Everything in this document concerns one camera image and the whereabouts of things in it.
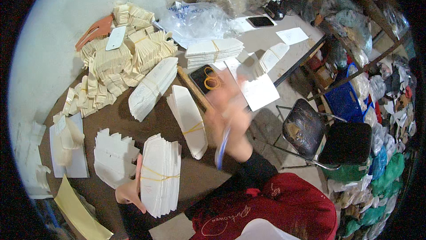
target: hand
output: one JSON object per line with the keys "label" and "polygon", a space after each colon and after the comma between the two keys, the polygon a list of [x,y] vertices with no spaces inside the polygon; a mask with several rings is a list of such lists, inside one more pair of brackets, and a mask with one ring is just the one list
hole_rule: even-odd
{"label": "hand", "polygon": [[115,199],[120,204],[135,204],[143,214],[146,212],[145,205],[139,199],[139,192],[141,188],[141,167],[142,167],[142,154],[138,156],[136,164],[136,178],[128,183],[120,185],[115,190]]}
{"label": "hand", "polygon": [[241,95],[239,86],[244,80],[239,79],[237,85],[228,71],[221,73],[221,79],[224,82],[221,88],[207,94],[213,109],[206,111],[206,123],[212,128],[213,138],[218,146],[222,143],[225,127],[229,125],[231,131],[226,152],[236,161],[246,162],[253,153],[253,147],[245,135],[251,115],[244,110],[245,101],[236,100],[237,96]]}

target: blue plastic crate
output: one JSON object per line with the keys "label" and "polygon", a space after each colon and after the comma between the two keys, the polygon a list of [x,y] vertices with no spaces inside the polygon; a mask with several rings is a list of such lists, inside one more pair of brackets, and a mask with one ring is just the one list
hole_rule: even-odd
{"label": "blue plastic crate", "polygon": [[[340,71],[337,74],[336,80],[334,81],[335,83],[349,76],[348,70],[351,65],[355,66],[354,63],[351,63],[346,71]],[[350,81],[337,88],[333,88],[324,96],[327,99],[328,105],[334,115],[342,117],[347,121],[363,120],[365,112],[361,110],[357,94]]]}

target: wrist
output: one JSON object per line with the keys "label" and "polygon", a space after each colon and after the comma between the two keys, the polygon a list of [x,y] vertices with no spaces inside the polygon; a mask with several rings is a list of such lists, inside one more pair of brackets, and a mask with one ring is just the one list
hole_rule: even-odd
{"label": "wrist", "polygon": [[245,163],[253,153],[253,146],[247,140],[247,137],[242,138],[238,143],[233,144],[227,149],[227,153],[239,163]]}

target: white wall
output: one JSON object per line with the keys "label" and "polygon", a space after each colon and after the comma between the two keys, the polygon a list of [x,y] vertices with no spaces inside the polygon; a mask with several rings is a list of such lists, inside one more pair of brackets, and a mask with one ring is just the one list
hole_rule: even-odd
{"label": "white wall", "polygon": [[[42,124],[81,72],[74,45],[91,24],[111,13],[115,1],[37,0],[25,22],[13,57],[8,119],[18,168],[32,195],[46,194],[35,179],[41,161],[37,146],[29,143],[32,121]],[[130,1],[153,12],[166,5],[166,0]]]}

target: yellow paper sheet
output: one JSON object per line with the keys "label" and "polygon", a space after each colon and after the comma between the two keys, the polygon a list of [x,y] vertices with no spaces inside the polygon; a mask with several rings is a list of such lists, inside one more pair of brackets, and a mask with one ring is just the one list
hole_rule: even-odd
{"label": "yellow paper sheet", "polygon": [[67,177],[64,175],[55,198],[59,208],[71,223],[87,240],[108,240],[113,233],[95,221],[74,194]]}

